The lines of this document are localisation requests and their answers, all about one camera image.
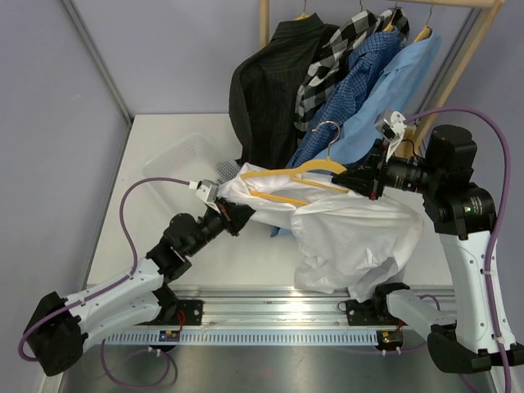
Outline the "yellow hanger of white shirt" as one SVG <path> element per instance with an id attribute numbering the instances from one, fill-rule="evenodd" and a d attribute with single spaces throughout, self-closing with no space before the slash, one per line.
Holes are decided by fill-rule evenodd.
<path id="1" fill-rule="evenodd" d="M 325 124 L 334 125 L 337 129 L 336 136 L 333 138 L 333 140 L 330 141 L 327 147 L 327 153 L 329 154 L 331 145 L 340 137 L 341 126 L 333 120 L 326 120 L 324 122 L 319 123 L 318 127 L 314 129 L 314 132 L 319 131 L 320 128 Z M 241 175 L 241 179 L 243 181 L 246 181 L 249 178 L 260 178 L 260 177 L 269 177 L 269 176 L 288 176 L 290 180 L 295 181 L 297 183 L 303 183 L 305 185 L 309 185 L 309 186 L 317 187 L 321 189 L 326 189 L 330 191 L 342 192 L 342 190 L 337 187 L 328 186 L 328 185 L 324 185 L 321 183 L 316 183 L 307 178 L 303 178 L 303 174 L 314 172 L 314 171 L 324 171 L 330 174 L 342 174 L 343 172 L 346 171 L 346 168 L 343 165 L 333 161 L 328 154 L 324 159 L 308 160 L 304 164 L 296 168 L 267 169 L 267 170 L 263 170 L 260 172 L 255 172 L 255 171 L 245 172 L 244 174 Z"/>

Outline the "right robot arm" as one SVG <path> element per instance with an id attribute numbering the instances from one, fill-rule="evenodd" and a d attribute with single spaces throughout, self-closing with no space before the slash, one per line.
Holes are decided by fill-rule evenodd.
<path id="1" fill-rule="evenodd" d="M 363 159 L 332 180 L 371 200 L 387 187 L 422 195 L 451 273 L 456 316 L 445 316 L 403 283 L 381 284 L 370 300 L 346 305 L 365 309 L 381 324 L 407 324 L 426 341 L 443 373 L 481 373 L 523 363 L 523 346 L 504 315 L 495 251 L 488 246 L 495 235 L 495 203 L 471 180 L 476 153 L 468 130 L 440 125 L 431 132 L 422 159 L 386 158 L 386 144 L 378 139 Z"/>

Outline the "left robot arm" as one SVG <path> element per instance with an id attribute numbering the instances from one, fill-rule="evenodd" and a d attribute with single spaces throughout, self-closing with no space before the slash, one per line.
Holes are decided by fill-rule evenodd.
<path id="1" fill-rule="evenodd" d="M 254 213 L 249 206 L 219 198 L 201 217 L 175 215 L 159 242 L 129 272 L 68 296 L 54 291 L 45 295 L 20 346 L 28 346 L 51 377 L 116 332 L 139 324 L 171 324 L 178 298 L 169 284 L 189 270 L 190 257 L 223 232 L 238 235 Z"/>

